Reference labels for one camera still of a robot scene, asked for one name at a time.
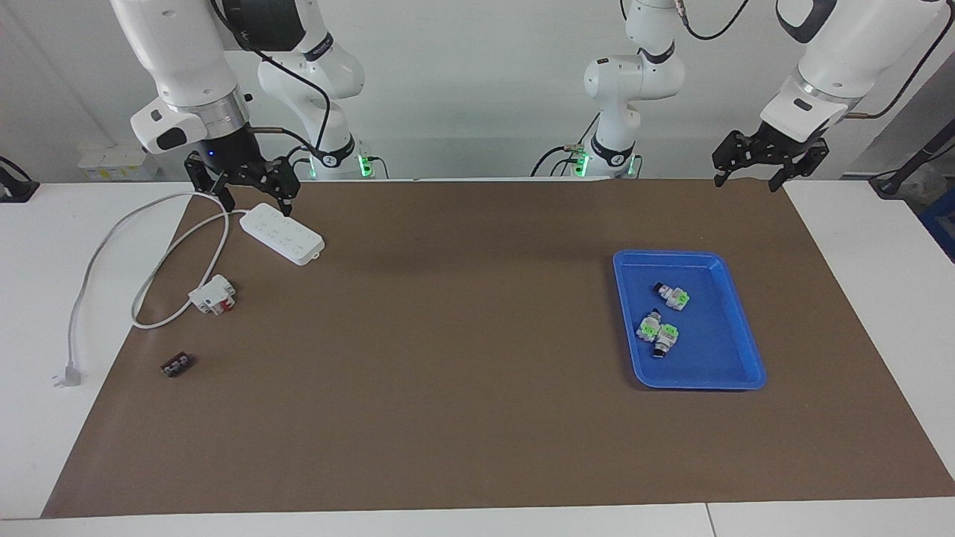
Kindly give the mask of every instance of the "black tube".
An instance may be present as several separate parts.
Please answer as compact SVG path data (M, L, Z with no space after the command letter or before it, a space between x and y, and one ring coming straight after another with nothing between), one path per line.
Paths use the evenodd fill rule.
M895 175L885 180L874 179L870 184L872 184L872 187L876 189L876 192L881 197L895 196L899 193L899 188L902 186L902 183L915 173L915 170L919 169L923 164L928 162L929 159L941 151L942 147L953 138L955 138L955 119L950 121L925 147L909 159L908 162L903 164Z

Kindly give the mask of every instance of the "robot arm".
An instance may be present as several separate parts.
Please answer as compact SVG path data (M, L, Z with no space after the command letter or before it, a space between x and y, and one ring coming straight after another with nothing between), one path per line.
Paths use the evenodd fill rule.
M673 0L633 0L626 34L637 45L637 54L601 58L587 67L584 86L601 113L586 147L586 175L624 174L640 127L640 113L630 103L680 91L686 68L675 53L679 23Z
M225 186L254 186L276 198L288 215L298 193L298 179L288 158L263 158L248 123L246 96L225 62L223 43L231 47L235 40L228 33L223 40L209 2L110 2L139 62L156 81L159 94L131 120L143 146L161 153L197 142L201 151L194 151L185 163L197 190L219 196L231 210L235 202ZM350 97L361 91L361 65L334 45L314 1L223 0L223 10L230 26L253 47L279 51L282 57L276 61L319 87L329 88L329 98ZM358 175L357 158L354 165L343 164L355 153L357 144L341 109L334 105L328 108L329 136L321 137L326 123L324 99L300 81L269 67L274 71L260 69L265 90L302 118L313 145L318 146L321 138L316 153L324 157L319 160L323 167ZM332 163L334 156L341 159ZM217 178L210 177L209 171Z
M329 95L326 103L312 88L276 66L259 65L262 89L298 116L318 149L311 156L316 177L366 175L362 143L352 135L341 107L331 102L360 94L365 71L355 56L335 42L318 4L313 0L223 0L223 12L232 29L241 32L249 44L270 53L274 61ZM230 33L223 39L227 46L235 42Z
M752 136L731 132L712 154L716 185L754 164L781 164L773 192L829 154L823 133L852 111L944 8L944 0L776 0L783 29L807 45Z

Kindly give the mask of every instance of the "blue tray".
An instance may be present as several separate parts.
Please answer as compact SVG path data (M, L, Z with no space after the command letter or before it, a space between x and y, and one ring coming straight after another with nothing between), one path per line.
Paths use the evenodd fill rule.
M651 388L758 390L766 370L750 324L721 257L694 251L623 250L613 256L624 309L633 373ZM667 307L653 285L662 282L690 294L683 311ZM663 322L680 331L665 358L636 336L640 322L656 308Z

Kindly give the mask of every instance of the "white power strip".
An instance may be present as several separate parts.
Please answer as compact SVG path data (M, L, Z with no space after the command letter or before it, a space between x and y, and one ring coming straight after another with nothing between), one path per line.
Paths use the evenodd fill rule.
M321 235L283 216L271 205L256 205L239 220L239 225L246 233L300 267L318 258L325 249L325 239Z

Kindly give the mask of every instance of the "brown paper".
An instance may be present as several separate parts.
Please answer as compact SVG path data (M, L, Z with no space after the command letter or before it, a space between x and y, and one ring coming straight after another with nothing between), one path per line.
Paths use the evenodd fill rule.
M209 214L194 201L180 231ZM309 184L294 214L325 236L317 261L237 229L216 270L234 311L131 331L44 516L955 494L764 183ZM182 303L219 234L169 259L141 320ZM625 248L722 255L766 387L643 387L611 264ZM166 378L180 351L197 364Z

